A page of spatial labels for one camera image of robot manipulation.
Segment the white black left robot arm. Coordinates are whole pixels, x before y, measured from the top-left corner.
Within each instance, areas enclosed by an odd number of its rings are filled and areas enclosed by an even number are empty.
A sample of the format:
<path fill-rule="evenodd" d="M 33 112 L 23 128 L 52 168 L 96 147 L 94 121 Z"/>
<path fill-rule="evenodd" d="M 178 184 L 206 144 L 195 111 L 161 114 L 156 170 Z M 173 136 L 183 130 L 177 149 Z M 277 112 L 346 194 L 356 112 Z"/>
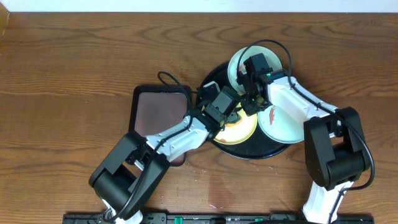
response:
<path fill-rule="evenodd" d="M 187 151 L 213 139 L 240 101 L 225 86 L 204 110 L 190 110 L 172 128 L 142 137 L 125 134 L 96 168 L 89 185 L 106 204 L 105 223 L 140 223 L 141 207 L 148 201 L 170 164 Z"/>

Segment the mint green plate top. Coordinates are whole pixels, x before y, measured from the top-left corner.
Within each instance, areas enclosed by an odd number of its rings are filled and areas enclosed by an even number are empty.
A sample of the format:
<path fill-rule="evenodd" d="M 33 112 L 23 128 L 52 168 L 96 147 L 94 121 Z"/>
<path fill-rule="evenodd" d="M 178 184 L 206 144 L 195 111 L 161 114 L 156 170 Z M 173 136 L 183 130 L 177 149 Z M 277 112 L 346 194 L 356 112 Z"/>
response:
<path fill-rule="evenodd" d="M 245 94 L 245 90 L 243 85 L 239 85 L 237 83 L 237 64 L 238 64 L 238 60 L 239 57 L 242 55 L 242 53 L 244 52 L 246 48 L 242 48 L 241 50 L 237 51 L 231 58 L 231 60 L 229 61 L 228 64 L 228 80 L 229 80 L 229 84 L 240 94 Z M 240 60 L 239 63 L 239 70 L 243 73 L 243 74 L 247 74 L 246 69 L 244 67 L 244 61 L 247 60 L 250 56 L 256 55 L 262 53 L 266 60 L 268 65 L 273 69 L 273 70 L 279 70 L 282 68 L 282 64 L 280 62 L 280 59 L 278 58 L 278 56 L 271 51 L 268 48 L 265 47 L 261 47 L 261 46 L 252 46 L 249 50 L 247 50 L 242 59 Z"/>

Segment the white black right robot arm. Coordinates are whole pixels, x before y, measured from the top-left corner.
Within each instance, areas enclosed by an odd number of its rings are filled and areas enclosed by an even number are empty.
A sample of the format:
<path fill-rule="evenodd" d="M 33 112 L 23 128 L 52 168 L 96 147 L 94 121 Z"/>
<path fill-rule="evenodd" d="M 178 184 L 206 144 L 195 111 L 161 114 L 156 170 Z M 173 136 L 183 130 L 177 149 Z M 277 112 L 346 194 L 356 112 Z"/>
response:
<path fill-rule="evenodd" d="M 293 142 L 304 142 L 313 180 L 303 214 L 314 223 L 335 221 L 345 193 L 369 187 L 375 176 L 357 111 L 321 101 L 297 82 L 291 70 L 272 68 L 262 52 L 243 49 L 236 83 L 248 116 L 270 113 L 262 130 L 272 140 L 283 142 L 279 137 L 283 131 L 300 130 Z"/>

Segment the green yellow sponge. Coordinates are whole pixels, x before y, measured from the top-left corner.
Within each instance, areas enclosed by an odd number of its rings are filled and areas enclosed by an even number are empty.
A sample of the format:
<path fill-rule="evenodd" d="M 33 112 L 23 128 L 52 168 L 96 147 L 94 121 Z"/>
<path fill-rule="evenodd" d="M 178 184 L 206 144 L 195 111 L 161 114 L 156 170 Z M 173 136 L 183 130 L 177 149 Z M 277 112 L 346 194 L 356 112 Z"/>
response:
<path fill-rule="evenodd" d="M 237 113 L 231 113 L 226 121 L 226 126 L 235 126 L 242 121 L 242 117 Z"/>

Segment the yellow plate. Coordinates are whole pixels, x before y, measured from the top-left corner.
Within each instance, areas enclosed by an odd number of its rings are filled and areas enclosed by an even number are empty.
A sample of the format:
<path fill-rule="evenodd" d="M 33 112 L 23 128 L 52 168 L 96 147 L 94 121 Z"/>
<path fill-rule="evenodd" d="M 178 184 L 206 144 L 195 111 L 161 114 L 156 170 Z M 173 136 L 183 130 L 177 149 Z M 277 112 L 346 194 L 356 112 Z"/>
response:
<path fill-rule="evenodd" d="M 235 126 L 215 128 L 209 132 L 208 139 L 225 145 L 237 145 L 248 140 L 257 128 L 257 115 L 248 116 L 240 103 L 235 107 L 233 113 L 242 117 L 242 121 Z"/>

